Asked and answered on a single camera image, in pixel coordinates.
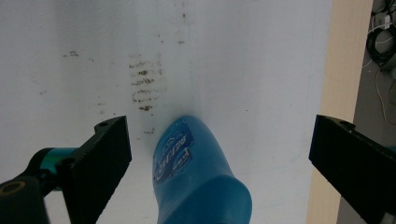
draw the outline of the white wire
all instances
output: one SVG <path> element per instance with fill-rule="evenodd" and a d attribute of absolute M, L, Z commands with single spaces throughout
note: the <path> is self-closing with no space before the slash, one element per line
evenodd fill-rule
<path fill-rule="evenodd" d="M 393 101 L 392 101 L 392 98 L 391 98 L 390 96 L 393 95 L 392 93 L 393 93 L 393 91 L 394 91 L 394 89 L 395 89 L 395 86 L 396 86 L 395 84 L 396 84 L 396 81 L 394 80 L 394 81 L 393 81 L 393 84 L 392 84 L 392 86 L 390 87 L 390 90 L 389 90 L 389 101 L 390 101 L 390 103 L 393 104 L 393 105 L 396 105 L 396 102 L 393 102 Z"/>
<path fill-rule="evenodd" d="M 373 32 L 374 30 L 380 28 L 380 27 L 387 26 L 387 25 L 392 25 L 392 24 L 393 24 L 392 22 L 389 22 L 389 23 L 385 23 L 385 24 L 376 26 L 375 28 L 373 28 L 373 29 L 371 29 L 371 30 L 369 31 L 369 34 L 370 34 L 371 32 Z"/>
<path fill-rule="evenodd" d="M 384 9 L 384 7 L 381 7 L 376 13 L 382 11 L 383 9 Z M 369 27 L 369 28 L 373 28 L 373 27 L 374 27 L 374 18 L 375 18 L 375 15 L 374 15 L 373 18 L 372 18 L 371 27 Z"/>
<path fill-rule="evenodd" d="M 381 93 L 379 92 L 378 81 L 377 81 L 378 80 L 378 75 L 379 75 L 380 72 L 381 72 L 381 68 L 378 68 L 378 70 L 375 73 L 375 88 L 376 88 L 376 93 L 378 94 L 378 97 L 379 97 L 379 101 L 381 101 L 382 116 L 384 117 L 384 121 L 387 124 L 396 125 L 396 123 L 388 121 L 387 114 L 385 113 L 385 104 L 384 104 L 384 100 L 382 99 Z"/>
<path fill-rule="evenodd" d="M 373 59 L 370 59 L 370 61 L 367 64 L 365 64 L 364 66 L 362 66 L 361 68 L 367 67 L 372 61 L 373 61 Z"/>
<path fill-rule="evenodd" d="M 389 39 L 383 40 L 383 41 L 375 41 L 376 44 L 383 44 L 385 42 L 390 41 L 391 39 L 393 39 L 393 36 L 391 36 Z"/>

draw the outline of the wooden board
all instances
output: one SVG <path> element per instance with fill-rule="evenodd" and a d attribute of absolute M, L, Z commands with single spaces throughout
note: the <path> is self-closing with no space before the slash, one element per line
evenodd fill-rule
<path fill-rule="evenodd" d="M 372 0 L 333 0 L 320 113 L 352 122 Z M 340 194 L 314 169 L 307 224 L 336 223 Z"/>

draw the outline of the cable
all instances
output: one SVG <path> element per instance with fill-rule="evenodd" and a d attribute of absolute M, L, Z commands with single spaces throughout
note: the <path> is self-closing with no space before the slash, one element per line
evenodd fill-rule
<path fill-rule="evenodd" d="M 396 84 L 396 80 L 393 81 L 392 86 L 390 87 L 390 90 L 389 90 L 389 102 L 393 105 L 396 105 L 396 102 L 393 102 L 392 97 L 391 97 L 392 95 L 394 95 L 393 91 L 394 91 L 394 87 L 396 86 L 395 84 Z"/>
<path fill-rule="evenodd" d="M 387 10 L 388 10 L 388 13 L 387 13 L 387 14 L 390 16 L 391 21 L 393 21 L 393 16 L 392 16 L 392 14 L 393 14 L 393 12 L 396 11 L 396 8 L 393 9 L 393 10 L 390 10 L 390 9 L 391 9 L 392 7 L 396 7 L 396 4 L 394 4 L 394 2 L 393 2 L 393 5 L 388 5 L 388 6 L 389 6 L 388 8 L 386 8 L 386 7 L 381 7 L 381 8 L 380 8 L 379 10 L 377 10 L 376 12 L 373 12 L 373 11 L 372 11 L 372 14 L 371 14 L 372 19 L 371 19 L 371 23 L 370 23 L 369 29 L 374 27 L 375 16 L 376 16 L 377 14 L 379 14 L 379 13 L 386 12 Z"/>
<path fill-rule="evenodd" d="M 391 48 L 385 52 L 379 52 L 376 49 L 376 39 L 382 32 L 389 32 L 391 36 L 396 37 L 396 28 L 393 24 L 390 25 L 390 27 L 387 30 L 382 30 L 382 29 L 377 29 L 378 27 L 373 28 L 372 30 L 369 31 L 369 34 L 367 35 L 367 42 L 366 42 L 366 48 L 367 51 L 369 52 L 372 60 L 378 64 L 379 67 L 384 66 L 396 53 L 396 38 L 393 38 L 393 45 Z"/>
<path fill-rule="evenodd" d="M 390 38 L 388 38 L 386 40 L 383 40 L 383 41 L 375 41 L 375 43 L 376 44 L 383 44 L 383 43 L 386 43 L 386 42 L 390 41 L 391 39 L 393 39 L 393 36 L 391 36 Z"/>
<path fill-rule="evenodd" d="M 371 62 L 372 62 L 373 60 L 372 59 L 370 59 L 370 61 L 367 63 L 367 64 L 365 64 L 364 66 L 362 66 L 361 68 L 365 68 L 365 67 L 367 67 Z"/>
<path fill-rule="evenodd" d="M 381 68 L 378 68 L 378 70 L 377 70 L 376 73 L 375 73 L 375 88 L 376 88 L 376 93 L 378 94 L 379 100 L 381 101 L 382 116 L 384 117 L 384 121 L 385 121 L 387 124 L 396 125 L 396 123 L 390 122 L 390 121 L 388 121 L 388 119 L 387 119 L 387 114 L 386 114 L 386 112 L 385 112 L 384 100 L 382 99 L 381 93 L 379 92 L 379 88 L 378 88 L 378 81 L 377 81 L 377 80 L 378 80 L 378 75 L 379 75 L 380 72 L 381 72 Z"/>
<path fill-rule="evenodd" d="M 391 13 L 390 9 L 393 7 L 393 4 L 395 3 L 395 0 L 385 0 L 385 7 L 379 9 L 377 12 L 372 11 L 372 16 L 375 16 L 378 13 L 383 13 L 383 12 L 388 12 L 388 14 Z"/>
<path fill-rule="evenodd" d="M 392 8 L 392 7 L 396 7 L 396 4 L 394 4 L 394 2 L 393 2 L 393 5 L 390 6 L 390 8 Z M 372 12 L 372 19 L 371 19 L 371 23 L 370 23 L 370 25 L 369 25 L 369 26 L 370 26 L 370 27 L 369 27 L 370 31 L 369 31 L 368 33 L 372 32 L 372 31 L 374 31 L 375 29 L 378 29 L 378 28 L 380 28 L 380 27 L 387 26 L 387 25 L 391 25 L 391 23 L 387 23 L 387 24 L 382 24 L 382 25 L 378 25 L 378 26 L 374 27 L 374 20 L 375 20 L 376 14 L 382 12 L 383 10 L 386 11 L 386 8 L 385 8 L 385 7 L 381 7 L 377 12 Z M 395 11 L 396 11 L 396 8 L 393 9 L 392 11 L 390 11 L 390 12 L 388 13 L 388 15 L 392 14 L 392 13 L 395 12 Z M 379 43 L 385 43 L 385 42 L 390 41 L 392 38 L 393 38 L 393 36 L 392 36 L 391 38 L 387 39 L 387 40 L 384 40 L 384 41 L 376 41 L 376 43 L 377 43 L 377 44 L 379 44 Z"/>

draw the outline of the bottle label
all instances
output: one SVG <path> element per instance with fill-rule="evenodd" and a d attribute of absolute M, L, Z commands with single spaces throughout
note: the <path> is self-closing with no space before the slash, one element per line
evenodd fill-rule
<path fill-rule="evenodd" d="M 157 148 L 161 156 L 156 160 L 154 179 L 160 183 L 181 172 L 192 159 L 190 147 L 194 139 L 187 123 L 181 120 L 168 132 L 165 143 Z"/>

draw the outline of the blue plastic bottle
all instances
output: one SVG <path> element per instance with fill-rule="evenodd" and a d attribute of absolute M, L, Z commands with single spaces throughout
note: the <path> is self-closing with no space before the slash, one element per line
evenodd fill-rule
<path fill-rule="evenodd" d="M 212 132 L 195 117 L 176 120 L 153 161 L 158 224 L 247 224 L 251 197 L 237 180 Z"/>

